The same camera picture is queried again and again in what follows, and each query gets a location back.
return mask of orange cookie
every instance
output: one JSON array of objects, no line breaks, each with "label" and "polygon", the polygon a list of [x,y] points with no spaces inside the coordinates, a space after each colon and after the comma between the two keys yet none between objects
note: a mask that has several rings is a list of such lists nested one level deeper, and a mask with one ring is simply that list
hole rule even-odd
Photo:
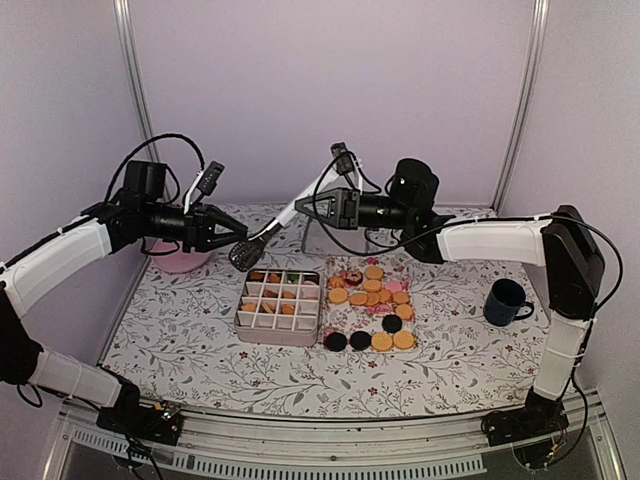
[{"label": "orange cookie", "polygon": [[354,307],[362,307],[367,303],[368,299],[369,297],[367,296],[366,293],[359,292],[351,295],[351,298],[349,299],[349,301],[351,302],[351,305],[353,305]]},{"label": "orange cookie", "polygon": [[344,288],[334,288],[329,292],[329,301],[336,305],[340,305],[348,299],[349,293]]},{"label": "orange cookie", "polygon": [[406,330],[401,330],[393,335],[393,344],[400,350],[409,350],[415,342],[415,337]]},{"label": "orange cookie", "polygon": [[331,288],[344,288],[347,282],[344,281],[342,277],[331,277],[329,279],[329,286]]},{"label": "orange cookie", "polygon": [[384,288],[378,292],[380,295],[380,303],[389,303],[391,301],[391,292]]},{"label": "orange cookie", "polygon": [[370,267],[367,267],[367,269],[364,271],[364,276],[367,277],[369,280],[382,280],[382,277],[384,277],[384,272],[380,267],[371,265]]},{"label": "orange cookie", "polygon": [[380,280],[367,280],[362,284],[362,288],[365,292],[379,292],[382,289],[382,282]]},{"label": "orange cookie", "polygon": [[271,308],[269,305],[267,305],[267,302],[262,302],[262,309],[263,309],[266,313],[271,313],[271,314],[273,314],[273,308]]},{"label": "orange cookie", "polygon": [[413,308],[411,305],[402,304],[396,307],[396,315],[398,315],[405,322],[411,320],[413,317]]},{"label": "orange cookie", "polygon": [[367,307],[375,307],[380,303],[380,295],[377,292],[367,293]]},{"label": "orange cookie", "polygon": [[371,347],[376,352],[388,352],[393,347],[393,339],[388,333],[378,332],[371,337]]},{"label": "orange cookie", "polygon": [[280,313],[282,313],[283,315],[293,315],[294,313],[296,313],[296,307],[288,304],[282,305],[280,307]]},{"label": "orange cookie", "polygon": [[409,303],[411,301],[411,297],[407,292],[396,292],[393,294],[393,301],[400,303]]}]

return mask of wire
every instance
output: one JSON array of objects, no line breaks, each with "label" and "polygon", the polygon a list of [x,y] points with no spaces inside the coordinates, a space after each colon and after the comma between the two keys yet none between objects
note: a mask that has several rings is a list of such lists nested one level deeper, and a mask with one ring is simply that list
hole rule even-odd
[{"label": "wire", "polygon": [[576,382],[575,368],[571,372],[571,383],[573,383],[573,388],[575,388],[578,394],[580,394],[580,397],[582,397],[582,403],[584,404],[584,418],[582,419],[582,427],[580,428],[580,433],[578,433],[578,437],[576,438],[576,441],[573,442],[573,444],[569,447],[568,450],[564,452],[564,454],[561,457],[555,457],[553,460],[551,460],[551,462],[549,462],[548,464],[549,467],[553,465],[557,465],[562,460],[567,458],[571,454],[571,452],[573,452],[576,449],[576,447],[580,444],[580,440],[582,440],[582,437],[584,436],[584,433],[587,430],[587,422],[589,420],[589,402],[587,401],[587,396],[584,394],[584,392],[578,385],[578,382]]},{"label": "wire", "polygon": [[358,162],[358,160],[357,160],[357,157],[352,152],[350,152],[350,153],[351,153],[351,155],[353,155],[353,158],[355,159],[355,161],[353,163],[356,164],[356,168],[358,169],[358,173],[360,174],[362,179],[365,182],[367,182],[370,187],[373,187],[373,189],[374,189],[373,192],[365,192],[365,193],[382,193],[382,189],[378,185],[373,183],[371,180],[369,180],[369,178],[365,175],[364,170],[362,170],[362,167],[360,166],[360,162]]},{"label": "wire", "polygon": [[178,178],[176,177],[176,174],[173,173],[173,170],[171,170],[171,167],[169,165],[167,165],[167,170],[169,171],[169,175],[171,175],[171,178],[173,179],[173,181],[176,184],[176,193],[175,193],[175,195],[171,198],[171,200],[166,202],[166,205],[171,205],[178,198],[180,198],[180,182],[178,181]]},{"label": "wire", "polygon": [[36,394],[36,398],[38,399],[37,403],[25,396],[25,394],[22,392],[22,385],[16,385],[16,389],[18,390],[18,395],[20,395],[20,398],[24,400],[26,403],[28,403],[29,405],[31,405],[32,407],[42,408],[42,405],[44,405],[44,402],[42,401],[42,396],[40,395],[40,392],[35,387],[35,385],[29,384],[29,386],[32,388],[33,393]]},{"label": "wire", "polygon": [[[90,402],[89,400],[84,400],[82,398],[78,400],[89,405],[98,413],[105,415],[111,423],[113,423],[116,427],[122,430],[124,434],[124,438],[127,440],[127,443],[129,444],[129,448],[127,449],[127,456],[129,457],[129,462],[133,463],[132,453],[136,453],[142,457],[148,458],[149,461],[151,462],[151,465],[153,465],[153,469],[155,470],[155,473],[158,479],[164,480],[164,477],[162,476],[162,472],[160,472],[160,467],[158,467],[158,463],[156,462],[156,459],[153,458],[153,454],[151,453],[151,449],[149,447],[147,447],[144,443],[142,443],[142,441],[138,437],[133,435],[127,427],[125,427],[122,423],[120,423],[118,420],[113,418],[103,409],[98,407],[95,403]],[[136,472],[134,468],[131,467],[130,471],[138,480],[144,480],[144,478],[141,477],[140,474],[138,474],[138,472]]]},{"label": "wire", "polygon": [[345,174],[344,179],[347,181],[347,183],[349,184],[349,186],[353,189],[353,190],[358,190],[356,188],[356,186],[353,183],[353,180],[351,180],[351,177],[349,176],[349,174]]},{"label": "wire", "polygon": [[107,193],[104,196],[104,201],[105,203],[109,201],[109,199],[111,198],[111,193],[113,191],[113,187],[116,184],[116,181],[118,180],[118,177],[120,176],[120,172],[122,172],[122,169],[127,165],[127,163],[129,163],[129,161],[138,154],[138,152],[140,152],[140,150],[142,150],[143,148],[147,147],[148,145],[157,142],[158,140],[162,140],[165,138],[177,138],[179,140],[183,140],[184,142],[188,143],[189,146],[193,149],[193,151],[196,153],[196,155],[198,156],[198,161],[200,162],[200,170],[204,170],[205,169],[205,164],[204,164],[204,156],[202,155],[202,152],[200,151],[200,148],[198,147],[198,145],[196,145],[196,143],[191,140],[189,137],[182,135],[181,133],[163,133],[161,135],[156,135],[155,137],[151,137],[147,140],[145,140],[144,142],[142,142],[140,145],[138,145],[136,148],[134,148],[131,153],[129,155],[127,155],[125,157],[124,160],[122,160],[122,162],[120,163],[120,165],[118,166],[118,168],[116,169],[115,173],[113,174],[113,177],[111,178],[111,182],[109,183],[109,187],[107,188]]},{"label": "wire", "polygon": [[[394,240],[396,240],[396,242],[399,242],[400,240],[398,240],[394,235],[393,230],[391,231],[391,236],[393,237]],[[380,247],[380,248],[389,248],[392,247],[393,245],[383,245],[381,243],[376,242],[374,239],[371,238],[371,229],[370,228],[365,228],[364,229],[364,238],[367,242],[371,243],[372,245],[375,245],[376,247]]]},{"label": "wire", "polygon": [[173,243],[176,246],[175,249],[167,250],[166,252],[151,252],[147,250],[147,239],[145,237],[142,237],[142,244],[140,245],[140,253],[144,255],[148,255],[150,257],[166,257],[168,255],[173,255],[174,253],[179,252],[180,244],[175,240],[172,241],[171,243]]}]

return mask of cookie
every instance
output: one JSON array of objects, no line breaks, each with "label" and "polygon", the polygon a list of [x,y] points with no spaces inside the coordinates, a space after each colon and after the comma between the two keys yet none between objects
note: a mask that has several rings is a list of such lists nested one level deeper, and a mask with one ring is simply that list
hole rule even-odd
[{"label": "cookie", "polygon": [[384,277],[384,272],[380,267],[371,265],[370,267],[367,267],[367,269],[364,271],[364,276],[367,277],[369,280],[382,280],[382,277]]},{"label": "cookie", "polygon": [[362,284],[362,288],[365,292],[379,292],[382,289],[382,283],[380,280],[367,280]]},{"label": "cookie", "polygon": [[388,352],[393,348],[393,339],[388,333],[378,332],[371,337],[371,347],[376,352]]},{"label": "cookie", "polygon": [[256,310],[258,310],[258,305],[256,305],[255,303],[245,303],[242,307],[240,307],[240,310],[242,310],[243,312],[255,312]]},{"label": "cookie", "polygon": [[371,335],[362,330],[353,332],[351,337],[349,337],[349,345],[351,345],[351,348],[357,352],[366,350],[371,346]]},{"label": "cookie", "polygon": [[264,281],[264,272],[251,272],[249,274],[250,282],[262,282]]},{"label": "cookie", "polygon": [[398,315],[405,322],[409,321],[413,317],[413,308],[411,308],[411,305],[407,305],[406,303],[398,305],[396,307],[396,315]]},{"label": "cookie", "polygon": [[407,292],[396,292],[393,294],[393,301],[397,304],[409,303],[411,301],[411,297],[409,297]]},{"label": "cookie", "polygon": [[362,283],[362,273],[357,270],[349,270],[344,279],[349,285],[356,287]]},{"label": "cookie", "polygon": [[329,301],[335,305],[340,305],[349,299],[349,293],[344,288],[334,288],[329,291]]},{"label": "cookie", "polygon": [[402,284],[400,282],[387,282],[384,284],[384,288],[391,293],[396,293],[402,291]]},{"label": "cookie", "polygon": [[271,308],[271,307],[269,306],[269,304],[267,304],[267,302],[262,302],[262,303],[260,304],[260,306],[262,307],[262,311],[263,311],[264,313],[271,313],[271,314],[273,314],[273,308]]},{"label": "cookie", "polygon": [[389,303],[391,301],[391,292],[386,289],[382,289],[378,292],[380,295],[380,303]]},{"label": "cookie", "polygon": [[347,282],[344,281],[342,277],[331,277],[329,279],[329,286],[331,288],[344,288]]},{"label": "cookie", "polygon": [[402,330],[402,319],[397,315],[387,315],[382,320],[382,328],[388,333],[399,332]]},{"label": "cookie", "polygon": [[340,332],[333,332],[324,339],[324,346],[332,352],[341,352],[347,348],[347,337]]},{"label": "cookie", "polygon": [[371,292],[367,294],[367,307],[375,307],[380,303],[380,295],[377,292]]},{"label": "cookie", "polygon": [[409,350],[415,343],[415,337],[406,330],[398,332],[393,336],[393,344],[400,350]]},{"label": "cookie", "polygon": [[296,313],[296,307],[289,304],[281,305],[280,313],[282,313],[283,315],[294,315]]},{"label": "cookie", "polygon": [[351,302],[351,305],[354,307],[362,307],[367,303],[368,298],[366,293],[358,292],[351,295],[349,302]]}]

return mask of floral tablecloth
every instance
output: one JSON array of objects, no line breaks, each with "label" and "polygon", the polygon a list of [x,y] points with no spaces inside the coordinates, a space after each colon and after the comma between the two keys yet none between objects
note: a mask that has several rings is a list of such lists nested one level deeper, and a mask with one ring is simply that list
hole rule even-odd
[{"label": "floral tablecloth", "polygon": [[[228,206],[250,229],[278,206]],[[459,217],[491,210],[440,209]],[[301,253],[299,216],[269,246],[260,266],[324,271],[326,258]],[[385,263],[411,268],[419,346],[398,355],[333,353],[245,344],[233,326],[244,274],[217,251],[200,269],[171,275],[150,266],[103,361],[145,396],[226,410],[305,417],[393,417],[463,413],[521,404],[549,328],[520,264],[420,264],[404,252]],[[535,314],[505,328],[482,316],[492,283],[521,283]]]}]

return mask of pink bowl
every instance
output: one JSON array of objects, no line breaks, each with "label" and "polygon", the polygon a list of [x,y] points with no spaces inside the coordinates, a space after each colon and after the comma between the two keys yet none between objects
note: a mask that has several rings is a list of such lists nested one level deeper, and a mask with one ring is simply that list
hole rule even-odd
[{"label": "pink bowl", "polygon": [[[196,268],[201,267],[207,260],[211,257],[213,252],[207,253],[184,253],[182,251],[182,243],[178,242],[180,245],[180,250],[176,253],[172,253],[171,255],[167,255],[164,257],[152,257],[152,262],[156,267],[158,267],[163,272],[167,273],[187,273]],[[162,240],[158,240],[151,252],[153,253],[161,253],[161,252],[169,252],[171,250],[175,250],[176,246],[173,243],[165,243]]]}]

